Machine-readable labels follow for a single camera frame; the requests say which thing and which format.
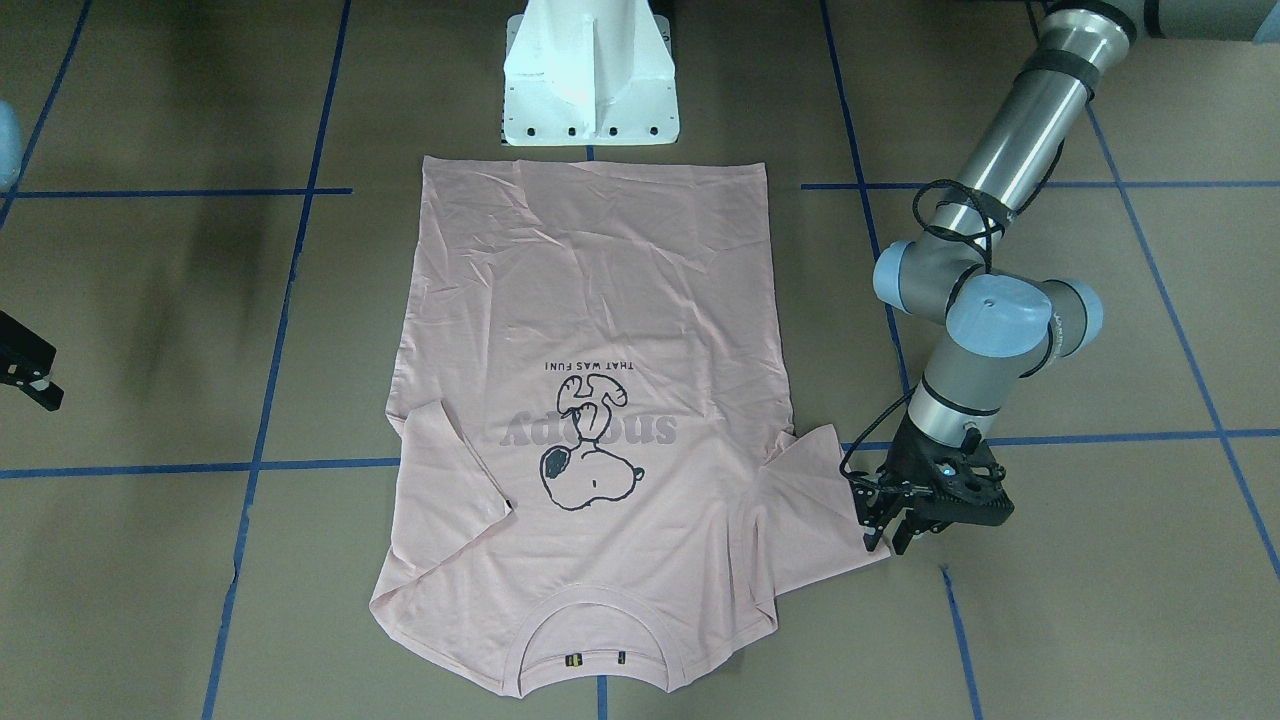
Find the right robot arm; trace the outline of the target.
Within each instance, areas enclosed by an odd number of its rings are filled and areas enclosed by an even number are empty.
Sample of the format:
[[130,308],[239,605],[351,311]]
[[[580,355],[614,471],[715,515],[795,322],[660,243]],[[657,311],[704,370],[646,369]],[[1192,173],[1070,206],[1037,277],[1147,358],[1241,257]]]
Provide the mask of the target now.
[[[17,114],[1,101],[1,187],[12,190],[20,174],[23,146]],[[46,411],[60,409],[65,392],[50,375],[58,350],[44,337],[1,311],[1,383],[18,388]]]

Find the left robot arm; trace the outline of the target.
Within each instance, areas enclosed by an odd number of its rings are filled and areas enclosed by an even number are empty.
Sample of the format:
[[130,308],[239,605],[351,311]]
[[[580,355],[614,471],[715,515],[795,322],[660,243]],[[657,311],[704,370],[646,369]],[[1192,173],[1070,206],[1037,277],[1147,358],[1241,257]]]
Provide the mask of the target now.
[[[911,223],[1030,53],[1018,3],[829,9],[867,236]],[[1093,571],[1222,566],[1277,579],[1277,45],[1140,38],[1073,123],[998,266],[1100,292],[1105,329],[1019,386],[995,452],[1001,528],[916,541],[959,569],[1074,553]]]

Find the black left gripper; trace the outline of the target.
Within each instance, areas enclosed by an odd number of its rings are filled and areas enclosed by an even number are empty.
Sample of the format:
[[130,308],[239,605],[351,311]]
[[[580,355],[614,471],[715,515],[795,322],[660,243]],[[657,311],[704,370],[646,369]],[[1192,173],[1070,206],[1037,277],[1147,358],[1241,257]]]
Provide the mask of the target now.
[[911,419],[902,419],[877,473],[850,473],[867,551],[877,548],[897,515],[902,515],[892,537],[897,556],[905,555],[916,537],[936,533],[943,524],[1004,524],[1014,512],[1005,475],[972,423],[961,428],[960,445],[952,447],[931,438]]

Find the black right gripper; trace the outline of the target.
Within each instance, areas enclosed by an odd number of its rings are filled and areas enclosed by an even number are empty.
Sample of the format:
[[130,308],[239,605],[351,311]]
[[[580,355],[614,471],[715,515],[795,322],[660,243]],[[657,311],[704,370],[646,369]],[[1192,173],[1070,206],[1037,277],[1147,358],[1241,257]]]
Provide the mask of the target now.
[[54,413],[64,389],[50,380],[58,350],[6,313],[1,313],[1,383],[14,386]]

